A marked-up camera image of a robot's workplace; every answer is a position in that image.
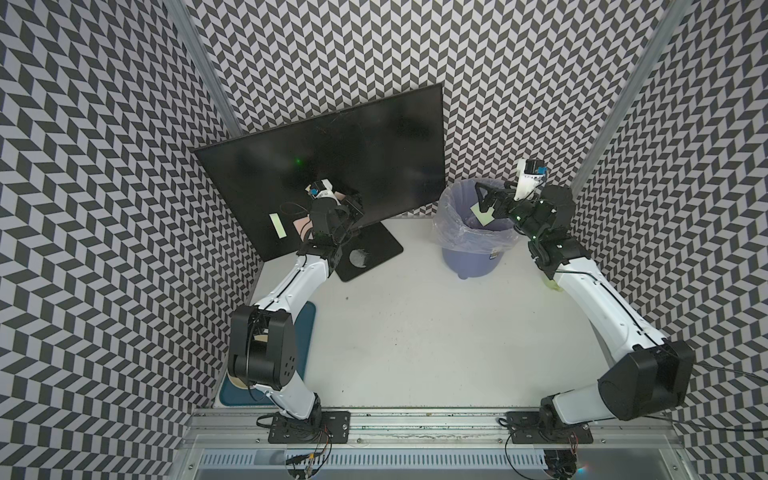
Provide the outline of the large pink sticky note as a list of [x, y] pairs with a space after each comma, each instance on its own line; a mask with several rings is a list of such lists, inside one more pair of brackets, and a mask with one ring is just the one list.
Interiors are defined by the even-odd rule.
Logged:
[[293, 221], [293, 226], [299, 235], [300, 241], [303, 242], [311, 234], [312, 221], [309, 216], [304, 216]]

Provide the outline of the large green sticky note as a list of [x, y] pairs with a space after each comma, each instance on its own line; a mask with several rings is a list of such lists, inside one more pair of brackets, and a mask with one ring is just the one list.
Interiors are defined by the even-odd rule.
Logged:
[[482, 211], [480, 204], [475, 203], [470, 207], [470, 211], [481, 226], [486, 226], [495, 220], [493, 207], [488, 207], [486, 210]]

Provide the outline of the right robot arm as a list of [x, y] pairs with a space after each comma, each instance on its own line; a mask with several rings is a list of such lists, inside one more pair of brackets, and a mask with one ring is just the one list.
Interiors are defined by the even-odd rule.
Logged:
[[610, 368], [593, 384], [544, 398], [540, 417], [556, 429], [595, 420], [633, 420], [684, 403], [695, 353], [646, 321], [601, 273], [571, 233], [575, 202], [570, 188], [547, 185], [522, 199], [509, 183], [475, 186], [481, 212], [511, 221], [528, 240], [537, 268], [583, 310]]

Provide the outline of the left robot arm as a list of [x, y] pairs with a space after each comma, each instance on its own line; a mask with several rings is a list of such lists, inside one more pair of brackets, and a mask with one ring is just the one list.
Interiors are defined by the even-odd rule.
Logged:
[[232, 382], [262, 392], [287, 420], [317, 428], [321, 402], [297, 372], [295, 322], [311, 295], [334, 272], [364, 209], [356, 191], [311, 187], [309, 193], [310, 226], [292, 269], [267, 296], [238, 307], [231, 317], [227, 373]]

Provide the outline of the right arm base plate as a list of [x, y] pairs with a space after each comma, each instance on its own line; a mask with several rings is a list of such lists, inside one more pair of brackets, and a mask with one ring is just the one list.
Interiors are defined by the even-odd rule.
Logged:
[[505, 413], [505, 421], [514, 444], [580, 446], [594, 442], [592, 432], [586, 423], [561, 424], [548, 413], [542, 416], [540, 411], [508, 411]]

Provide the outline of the green sticky strip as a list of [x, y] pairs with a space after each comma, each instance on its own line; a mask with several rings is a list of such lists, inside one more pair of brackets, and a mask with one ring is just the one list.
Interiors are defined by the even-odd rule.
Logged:
[[269, 219], [279, 239], [287, 237], [287, 232], [278, 213], [270, 213]]

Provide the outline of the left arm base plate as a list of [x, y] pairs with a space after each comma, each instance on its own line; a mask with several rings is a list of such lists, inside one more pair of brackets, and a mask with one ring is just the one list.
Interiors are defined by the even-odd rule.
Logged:
[[269, 427], [270, 444], [316, 444], [323, 446], [346, 444], [350, 433], [351, 413], [343, 410], [322, 410], [319, 416], [297, 420], [279, 413]]

